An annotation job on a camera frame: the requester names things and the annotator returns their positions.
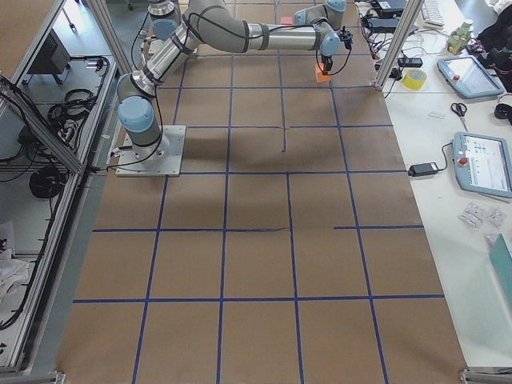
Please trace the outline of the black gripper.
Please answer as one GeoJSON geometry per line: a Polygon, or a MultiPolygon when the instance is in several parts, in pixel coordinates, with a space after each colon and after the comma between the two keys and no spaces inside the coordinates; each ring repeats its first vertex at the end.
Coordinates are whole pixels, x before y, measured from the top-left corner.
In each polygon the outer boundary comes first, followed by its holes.
{"type": "Polygon", "coordinates": [[[319,68],[322,74],[329,74],[333,65],[333,60],[331,56],[321,55],[321,61],[319,64],[319,68]]]}

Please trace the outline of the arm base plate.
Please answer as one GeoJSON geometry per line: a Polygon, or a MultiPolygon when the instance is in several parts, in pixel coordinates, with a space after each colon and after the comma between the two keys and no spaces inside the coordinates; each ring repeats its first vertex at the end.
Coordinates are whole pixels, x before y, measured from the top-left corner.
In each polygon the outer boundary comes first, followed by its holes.
{"type": "Polygon", "coordinates": [[[178,177],[182,167],[182,156],[186,139],[186,127],[182,125],[164,125],[163,139],[158,147],[136,146],[126,134],[123,150],[119,154],[116,175],[119,177],[178,177]]]}

